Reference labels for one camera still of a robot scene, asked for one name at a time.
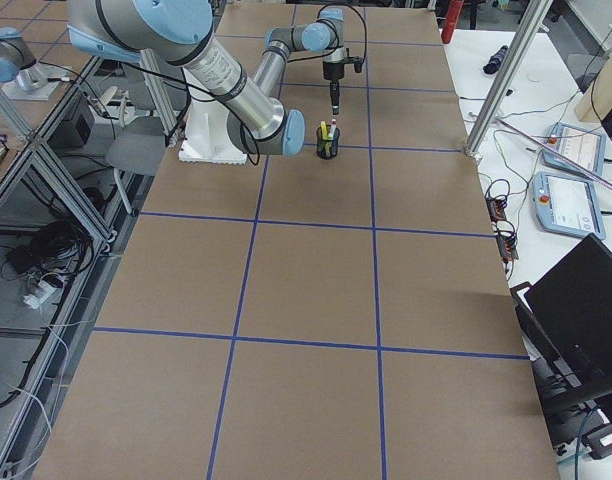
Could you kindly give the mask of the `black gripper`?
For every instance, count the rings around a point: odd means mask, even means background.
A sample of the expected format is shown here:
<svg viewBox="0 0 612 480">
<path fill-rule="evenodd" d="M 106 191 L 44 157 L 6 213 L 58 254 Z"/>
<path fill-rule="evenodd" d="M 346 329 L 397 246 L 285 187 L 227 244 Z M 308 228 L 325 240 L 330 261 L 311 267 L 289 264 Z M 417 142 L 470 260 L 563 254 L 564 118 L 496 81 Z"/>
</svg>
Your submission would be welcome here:
<svg viewBox="0 0 612 480">
<path fill-rule="evenodd" d="M 322 62 L 323 78 L 329 83 L 329 96 L 331 111 L 333 115 L 339 115 L 340 111 L 340 85 L 339 82 L 345 76 L 345 62 Z"/>
</svg>

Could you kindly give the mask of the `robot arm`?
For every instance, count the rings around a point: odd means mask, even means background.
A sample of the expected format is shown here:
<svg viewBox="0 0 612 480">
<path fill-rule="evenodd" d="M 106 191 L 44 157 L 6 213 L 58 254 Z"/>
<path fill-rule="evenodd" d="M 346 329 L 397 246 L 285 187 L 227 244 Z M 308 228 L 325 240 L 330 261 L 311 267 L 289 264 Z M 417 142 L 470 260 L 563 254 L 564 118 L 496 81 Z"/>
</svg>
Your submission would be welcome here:
<svg viewBox="0 0 612 480">
<path fill-rule="evenodd" d="M 40 63 L 21 33 L 0 28 L 0 84 L 11 100 L 48 101 L 70 78 L 60 66 Z"/>
<path fill-rule="evenodd" d="M 150 49 L 166 63 L 185 69 L 207 94 L 229 112 L 227 132 L 239 150 L 252 155 L 293 156 L 302 149 L 303 114 L 272 97 L 291 54 L 335 56 L 344 45 L 344 19 L 338 8 L 315 22 L 274 28 L 254 75 L 218 41 L 207 1 L 70 1 L 71 43 L 101 58 L 136 63 Z"/>
</svg>

